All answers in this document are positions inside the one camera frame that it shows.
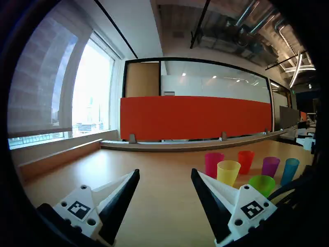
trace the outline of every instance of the window blind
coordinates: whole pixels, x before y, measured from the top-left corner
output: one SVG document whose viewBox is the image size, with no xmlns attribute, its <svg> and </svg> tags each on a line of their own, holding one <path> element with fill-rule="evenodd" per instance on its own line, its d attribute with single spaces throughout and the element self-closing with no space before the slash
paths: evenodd
<svg viewBox="0 0 329 247">
<path fill-rule="evenodd" d="M 62 1 L 37 26 L 15 68 L 8 102 L 8 135 L 72 130 L 74 81 L 92 28 Z"/>
</svg>

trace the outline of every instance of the wooden desk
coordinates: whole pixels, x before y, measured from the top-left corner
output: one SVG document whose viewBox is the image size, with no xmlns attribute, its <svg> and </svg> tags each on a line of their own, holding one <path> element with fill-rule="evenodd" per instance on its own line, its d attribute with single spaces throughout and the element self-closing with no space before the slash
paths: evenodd
<svg viewBox="0 0 329 247">
<path fill-rule="evenodd" d="M 255 152 L 249 175 L 239 175 L 239 188 L 261 173 L 262 160 L 276 156 L 281 163 L 274 177 L 279 184 L 285 160 L 300 160 L 295 178 L 311 164 L 303 147 L 265 140 L 220 149 L 226 160 L 237 160 L 240 150 Z M 25 191 L 34 206 L 55 205 L 81 184 L 99 187 L 119 176 L 140 169 L 140 181 L 116 236 L 116 246 L 210 246 L 214 235 L 191 181 L 191 169 L 204 171 L 204 155 L 188 153 L 139 153 L 101 149 L 70 165 L 32 181 Z"/>
</svg>

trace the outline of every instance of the purple cup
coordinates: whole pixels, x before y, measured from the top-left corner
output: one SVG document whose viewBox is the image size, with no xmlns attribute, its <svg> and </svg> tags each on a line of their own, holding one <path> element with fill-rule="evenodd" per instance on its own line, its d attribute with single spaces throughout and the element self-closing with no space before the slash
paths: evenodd
<svg viewBox="0 0 329 247">
<path fill-rule="evenodd" d="M 280 159 L 276 157 L 266 157 L 263 160 L 262 175 L 274 177 L 276 169 L 278 169 Z"/>
<path fill-rule="evenodd" d="M 224 154 L 221 153 L 207 153 L 204 156 L 205 174 L 216 179 L 217 178 L 217 164 L 224 160 Z"/>
</svg>

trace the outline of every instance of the yellow cup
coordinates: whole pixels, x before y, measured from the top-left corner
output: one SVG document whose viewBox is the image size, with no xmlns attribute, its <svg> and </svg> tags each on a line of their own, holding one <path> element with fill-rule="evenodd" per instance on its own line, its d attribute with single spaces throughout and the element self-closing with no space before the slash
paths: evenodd
<svg viewBox="0 0 329 247">
<path fill-rule="evenodd" d="M 217 180 L 233 186 L 240 170 L 240 163 L 236 161 L 221 161 L 217 164 Z"/>
</svg>

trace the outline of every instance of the window sill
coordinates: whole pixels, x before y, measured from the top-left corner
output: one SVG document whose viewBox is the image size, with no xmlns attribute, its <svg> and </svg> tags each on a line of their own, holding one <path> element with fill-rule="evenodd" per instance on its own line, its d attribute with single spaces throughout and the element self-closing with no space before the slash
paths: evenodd
<svg viewBox="0 0 329 247">
<path fill-rule="evenodd" d="M 70 138 L 60 137 L 60 138 L 51 139 L 51 140 L 44 140 L 44 141 L 32 142 L 32 143 L 26 143 L 26 144 L 19 144 L 19 145 L 9 146 L 9 149 L 10 150 L 24 149 L 24 148 L 34 147 L 34 146 L 38 146 L 38 145 L 44 145 L 44 144 L 48 144 L 48 143 L 52 143 L 52 142 L 60 142 L 60 141 L 64 141 L 64 140 L 82 138 L 82 137 L 91 136 L 91 135 L 98 135 L 98 134 L 102 134 L 102 133 L 106 133 L 106 132 L 110 132 L 110 131 L 114 131 L 114 130 L 104 130 L 104 131 L 100 131 L 98 133 L 84 134 L 84 135 L 79 135 L 79 136 L 70 137 Z"/>
</svg>

